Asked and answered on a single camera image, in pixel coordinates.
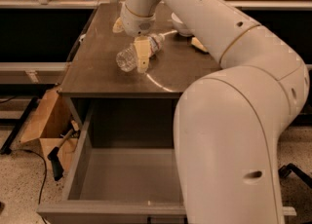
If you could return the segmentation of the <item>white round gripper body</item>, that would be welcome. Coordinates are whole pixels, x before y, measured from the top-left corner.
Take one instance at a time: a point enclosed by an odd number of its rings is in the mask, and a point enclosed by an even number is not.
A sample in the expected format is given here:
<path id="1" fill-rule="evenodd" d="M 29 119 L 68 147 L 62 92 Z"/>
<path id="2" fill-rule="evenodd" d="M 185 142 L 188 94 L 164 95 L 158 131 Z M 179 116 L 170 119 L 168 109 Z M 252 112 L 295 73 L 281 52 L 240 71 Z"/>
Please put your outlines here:
<path id="1" fill-rule="evenodd" d="M 120 20 L 124 31 L 132 37 L 147 35 L 156 19 L 155 7 L 139 7 L 138 9 L 130 9 L 126 3 L 122 5 L 120 12 Z"/>

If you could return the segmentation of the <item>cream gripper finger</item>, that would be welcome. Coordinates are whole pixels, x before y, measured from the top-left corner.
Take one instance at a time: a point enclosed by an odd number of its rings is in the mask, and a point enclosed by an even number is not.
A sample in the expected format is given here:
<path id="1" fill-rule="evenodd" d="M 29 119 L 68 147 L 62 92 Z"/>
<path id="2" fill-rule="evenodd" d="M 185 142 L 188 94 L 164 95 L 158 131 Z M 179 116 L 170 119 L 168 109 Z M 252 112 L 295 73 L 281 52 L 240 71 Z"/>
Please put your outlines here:
<path id="1" fill-rule="evenodd" d="M 149 65 L 151 55 L 150 43 L 147 36 L 136 37 L 134 41 L 137 56 L 137 72 L 144 73 Z"/>
<path id="2" fill-rule="evenodd" d="M 120 18 L 117 18 L 114 25 L 113 25 L 113 32 L 114 33 L 121 33 L 124 31 L 123 22 Z"/>

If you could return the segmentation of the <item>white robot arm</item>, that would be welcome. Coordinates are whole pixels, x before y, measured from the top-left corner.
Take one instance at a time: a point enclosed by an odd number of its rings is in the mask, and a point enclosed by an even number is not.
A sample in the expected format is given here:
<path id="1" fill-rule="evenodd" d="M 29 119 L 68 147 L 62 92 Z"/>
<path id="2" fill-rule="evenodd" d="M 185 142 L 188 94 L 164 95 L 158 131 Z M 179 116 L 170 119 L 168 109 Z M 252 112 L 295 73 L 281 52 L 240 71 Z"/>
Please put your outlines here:
<path id="1" fill-rule="evenodd" d="M 307 100 L 304 61 L 223 0 L 126 0 L 126 33 L 147 34 L 159 2 L 220 66 L 192 83 L 175 109 L 175 156 L 188 223 L 285 224 L 277 143 Z"/>

